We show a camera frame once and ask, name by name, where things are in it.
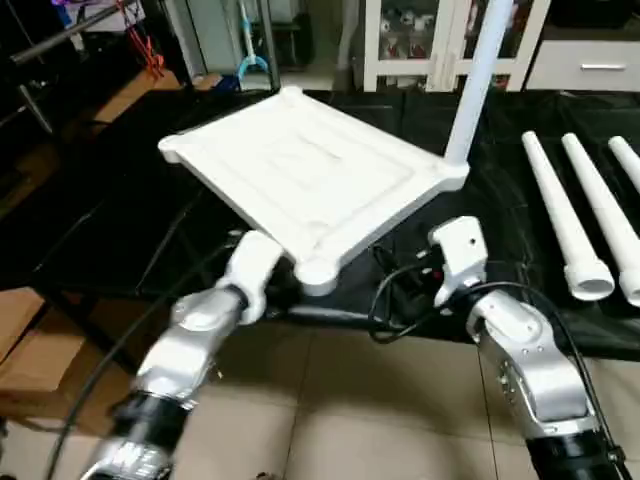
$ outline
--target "floor tile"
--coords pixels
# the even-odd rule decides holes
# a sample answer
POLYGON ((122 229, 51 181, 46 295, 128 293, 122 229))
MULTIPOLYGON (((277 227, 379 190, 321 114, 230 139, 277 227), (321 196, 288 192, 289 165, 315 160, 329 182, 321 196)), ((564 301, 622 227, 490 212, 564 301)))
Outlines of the floor tile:
POLYGON ((476 348, 407 338, 377 345, 364 333, 313 338, 305 408, 489 439, 476 348))
MULTIPOLYGON (((43 478, 55 440, 54 433, 34 432, 17 424, 9 424, 9 436, 2 441, 4 454, 0 472, 14 475, 18 480, 43 478)), ((94 437, 69 437, 56 478, 80 478, 97 443, 94 437)))
POLYGON ((282 478, 295 409, 229 398, 207 387, 178 448, 175 480, 282 478))
POLYGON ((287 480, 495 480, 491 443, 309 411, 296 419, 287 480))
POLYGON ((538 480, 538 475, 531 464, 529 450, 523 445, 507 445, 494 443, 494 454, 498 468, 499 480, 538 480))
POLYGON ((258 402, 297 405, 312 333, 266 322, 240 328, 218 355, 223 377, 213 378, 215 389, 258 402))
POLYGON ((640 364, 587 360, 596 392, 617 443, 640 461, 640 364))

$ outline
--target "cable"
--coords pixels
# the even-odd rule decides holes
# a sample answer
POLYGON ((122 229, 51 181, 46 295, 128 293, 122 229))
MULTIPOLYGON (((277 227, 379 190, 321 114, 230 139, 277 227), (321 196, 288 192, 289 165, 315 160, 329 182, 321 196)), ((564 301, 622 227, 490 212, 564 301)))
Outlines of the cable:
POLYGON ((151 314, 157 310, 161 305, 163 305, 169 298, 176 295, 179 290, 184 286, 184 284, 191 279, 191 277, 198 272, 198 270, 207 262, 215 259, 220 256, 223 252, 233 249, 236 246, 235 243, 226 243, 215 250, 213 250, 209 255, 201 259, 198 263, 193 265, 171 288, 169 288, 164 294, 162 294, 155 302, 153 302, 149 308, 145 310, 145 312, 140 315, 135 321, 131 323, 129 328, 123 333, 123 335, 118 339, 118 341, 111 347, 105 356, 102 358, 100 363, 94 368, 94 370, 87 378, 87 381, 82 386, 80 393, 76 397, 76 400, 69 410, 67 417, 64 420, 64 424, 56 439, 56 443, 51 450, 51 456, 49 458, 49 463, 47 465, 47 470, 45 474, 45 480, 53 480, 54 475, 56 473, 56 467, 58 466, 58 462, 60 460, 60 456, 62 455, 62 451, 64 448, 64 443, 71 433, 71 428, 75 424, 76 418, 82 410, 85 402, 91 395, 94 387, 104 374, 106 368, 109 366, 115 355, 124 347, 127 343, 127 340, 131 335, 135 333, 135 331, 142 326, 142 324, 151 316, 151 314))
POLYGON ((607 448, 609 453, 614 454, 614 459, 612 459, 612 463, 616 466, 620 475, 622 475, 624 480, 632 480, 631 474, 627 469, 627 466, 624 464, 624 452, 622 448, 616 444, 613 439, 613 435, 611 434, 611 429, 609 428, 609 424, 607 423, 607 419, 604 415, 604 411, 602 410, 602 405, 600 404, 600 400, 598 399, 598 395, 596 393, 595 386, 593 385, 593 380, 591 379, 591 374, 587 368, 587 365, 584 362, 584 357, 578 350, 578 346, 575 343, 573 338, 573 334, 569 330, 566 322, 562 318, 562 314, 558 310, 558 308, 553 304, 549 298, 543 294, 540 290, 531 287, 529 285, 525 285, 518 282, 509 282, 509 281, 496 281, 496 282, 488 282, 480 285, 475 285, 467 290, 461 292, 461 295, 456 297, 452 303, 455 303, 457 300, 463 297, 467 297, 474 293, 483 292, 485 290, 493 290, 496 288, 516 288, 518 290, 525 291, 531 294, 534 297, 534 301, 537 300, 538 303, 542 304, 542 308, 547 310, 547 313, 550 314, 550 317, 556 322, 556 325, 562 331, 562 334, 567 339, 567 343, 569 344, 569 349, 571 350, 571 355, 576 361, 578 367, 578 373, 580 374, 580 378, 584 383, 584 386, 587 390, 587 395, 589 396, 589 400, 593 405, 593 409, 596 414, 596 418, 598 419, 598 423, 600 424, 600 429, 605 437, 605 442, 607 444, 607 448))
MULTIPOLYGON (((389 321, 390 321, 389 318, 385 318, 381 321, 377 319, 375 316, 376 308, 378 306, 378 302, 380 301, 380 297, 382 297, 382 295, 385 293, 387 288, 390 288, 393 282, 395 282, 399 277, 416 270, 423 270, 425 268, 428 268, 429 260, 430 258, 427 256, 424 259, 422 259, 420 262, 412 263, 411 265, 400 267, 395 272, 392 272, 389 275, 387 275, 382 280, 382 282, 380 282, 380 285, 378 285, 378 290, 376 291, 375 295, 373 296, 373 300, 371 301, 371 307, 369 308, 369 312, 367 313, 368 322, 372 322, 372 323, 378 322, 378 323, 386 324, 387 327, 389 326, 389 321)), ((421 327, 429 320, 433 319, 439 313, 440 313, 440 309, 433 309, 433 311, 427 314, 427 316, 422 320, 412 323, 411 325, 408 325, 402 328, 401 330, 398 330, 392 333, 384 334, 384 333, 381 333, 379 329, 369 330, 369 336, 376 343, 379 343, 382 345, 388 345, 397 340, 400 340, 402 337, 409 335, 414 330, 421 327)))

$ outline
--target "black tabletop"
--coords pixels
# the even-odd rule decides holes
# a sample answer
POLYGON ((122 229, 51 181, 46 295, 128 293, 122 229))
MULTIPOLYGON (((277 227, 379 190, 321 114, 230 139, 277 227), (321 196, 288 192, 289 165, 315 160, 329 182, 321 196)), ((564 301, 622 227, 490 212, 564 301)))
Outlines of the black tabletop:
MULTIPOLYGON (((182 166, 157 150, 163 136, 197 126, 264 98, 264 93, 150 92, 102 132, 91 148, 0 222, 0 288, 24 285, 99 296, 155 298, 199 259, 246 224, 182 166)), ((450 94, 332 94, 315 98, 421 148, 443 153, 455 115, 450 94)), ((579 346, 598 356, 639 359, 638 310, 619 291, 608 299, 573 299, 564 262, 521 145, 535 130, 598 254, 615 263, 588 207, 560 137, 575 132, 640 232, 639 194, 612 157, 607 140, 624 136, 640 151, 640 103, 631 95, 492 94, 459 192, 439 195, 380 240, 398 263, 410 263, 435 226, 459 215, 480 219, 490 280, 515 280, 543 290, 563 311, 579 346)), ((205 265, 184 293, 208 286, 225 259, 205 265)), ((370 251, 341 272, 322 298, 301 296, 286 266, 270 289, 268 312, 293 322, 371 328, 366 319, 382 271, 370 251)), ((423 291, 398 292, 394 305, 416 313, 423 291)), ((418 334, 468 341, 463 318, 433 322, 418 334)))

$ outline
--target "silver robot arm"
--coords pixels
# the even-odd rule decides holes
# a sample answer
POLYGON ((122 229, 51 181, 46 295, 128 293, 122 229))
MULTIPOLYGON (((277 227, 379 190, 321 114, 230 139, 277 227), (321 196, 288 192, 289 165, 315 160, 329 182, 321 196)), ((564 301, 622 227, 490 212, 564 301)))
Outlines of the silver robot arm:
POLYGON ((169 478, 173 454, 214 356, 238 325, 264 312, 264 287, 282 247, 249 232, 215 287, 181 298, 172 326, 145 357, 130 396, 114 412, 111 435, 96 449, 82 480, 169 478))
POLYGON ((538 476, 630 478, 618 471, 615 463, 623 459, 615 455, 621 451, 605 442, 582 377, 558 349, 547 317, 503 290, 478 288, 486 280, 487 250, 477 219, 460 217, 438 227, 430 243, 444 258, 436 306, 467 315, 467 331, 495 368, 538 476))

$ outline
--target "white pole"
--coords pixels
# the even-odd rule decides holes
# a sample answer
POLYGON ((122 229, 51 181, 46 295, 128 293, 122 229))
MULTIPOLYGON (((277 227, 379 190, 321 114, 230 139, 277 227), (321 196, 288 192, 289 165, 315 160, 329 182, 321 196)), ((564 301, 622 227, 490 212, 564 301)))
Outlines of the white pole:
POLYGON ((608 297, 615 288, 611 272, 596 256, 538 137, 534 132, 526 132, 522 142, 562 250, 569 291, 583 301, 608 297))
POLYGON ((464 165, 469 156, 471 142, 476 133, 478 120, 500 53, 502 38, 509 24, 512 6, 513 0, 490 0, 487 6, 482 30, 480 30, 480 37, 473 55, 471 71, 467 77, 462 98, 460 98, 458 113, 453 121, 449 143, 444 155, 445 162, 451 165, 464 165))
POLYGON ((562 144, 616 259, 620 288, 631 305, 640 307, 640 240, 578 137, 568 133, 562 144))
POLYGON ((622 137, 613 137, 609 140, 609 147, 613 151, 624 171, 640 192, 640 157, 633 151, 627 141, 622 137))

